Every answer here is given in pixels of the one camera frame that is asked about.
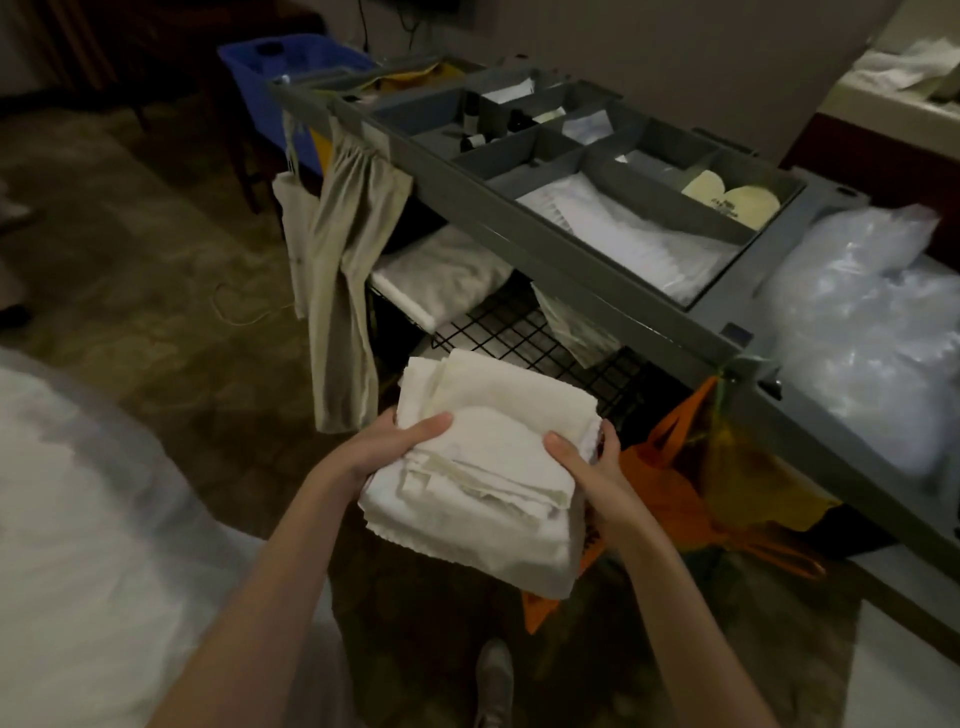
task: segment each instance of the shoe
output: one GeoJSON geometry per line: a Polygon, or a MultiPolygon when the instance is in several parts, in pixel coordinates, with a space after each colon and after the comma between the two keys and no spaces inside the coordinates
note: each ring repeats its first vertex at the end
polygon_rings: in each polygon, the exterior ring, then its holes
{"type": "Polygon", "coordinates": [[[477,717],[473,728],[510,728],[514,711],[514,661],[503,640],[490,640],[477,658],[477,717]]]}
{"type": "Polygon", "coordinates": [[[4,328],[20,328],[30,323],[34,316],[25,305],[8,306],[0,310],[0,330],[4,328]]]}

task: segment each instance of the finger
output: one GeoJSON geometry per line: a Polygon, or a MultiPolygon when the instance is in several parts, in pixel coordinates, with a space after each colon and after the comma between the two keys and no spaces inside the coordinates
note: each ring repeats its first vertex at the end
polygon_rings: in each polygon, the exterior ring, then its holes
{"type": "Polygon", "coordinates": [[[592,482],[596,473],[589,463],[580,456],[580,452],[573,446],[573,443],[556,432],[547,432],[543,437],[543,446],[554,460],[563,465],[567,472],[573,475],[574,480],[585,488],[589,487],[587,481],[592,482]]]}
{"type": "Polygon", "coordinates": [[[620,438],[616,436],[616,427],[610,420],[600,423],[600,435],[603,437],[603,452],[600,462],[618,462],[620,458],[620,438]]]}
{"type": "Polygon", "coordinates": [[[419,445],[444,434],[453,425],[453,414],[441,412],[439,415],[420,420],[412,427],[403,430],[403,442],[407,448],[419,445]]]}
{"type": "Polygon", "coordinates": [[[377,418],[371,422],[371,427],[382,427],[384,425],[394,425],[396,423],[396,406],[387,407],[377,418]]]}

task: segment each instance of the gray sneaker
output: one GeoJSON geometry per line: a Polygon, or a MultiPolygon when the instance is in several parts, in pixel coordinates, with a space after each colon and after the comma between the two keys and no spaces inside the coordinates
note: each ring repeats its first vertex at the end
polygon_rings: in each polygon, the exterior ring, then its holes
{"type": "Polygon", "coordinates": [[[473,728],[510,728],[514,709],[514,662],[503,640],[489,640],[477,658],[477,718],[473,728]]]}

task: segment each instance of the stack of towels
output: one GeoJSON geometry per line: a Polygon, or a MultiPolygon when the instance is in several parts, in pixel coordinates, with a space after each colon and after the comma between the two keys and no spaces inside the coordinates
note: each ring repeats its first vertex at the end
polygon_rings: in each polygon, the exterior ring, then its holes
{"type": "Polygon", "coordinates": [[[443,361],[411,358],[400,386],[400,427],[445,411],[453,425],[372,477],[360,497],[367,528],[533,594],[569,596],[584,504],[542,438],[559,432],[590,460],[600,430],[596,398],[465,350],[443,361]]]}

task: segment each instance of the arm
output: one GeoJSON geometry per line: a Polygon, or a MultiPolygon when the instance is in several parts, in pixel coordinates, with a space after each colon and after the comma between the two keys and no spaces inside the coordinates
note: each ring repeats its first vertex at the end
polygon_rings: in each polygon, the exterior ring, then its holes
{"type": "Polygon", "coordinates": [[[280,724],[347,505],[369,473],[451,422],[441,414],[401,430],[388,410],[313,469],[149,728],[280,724]]]}
{"type": "Polygon", "coordinates": [[[584,489],[600,530],[623,557],[650,645],[683,728],[777,728],[777,720],[717,626],[677,549],[619,466],[620,443],[603,423],[595,466],[559,435],[547,451],[584,489]]]}

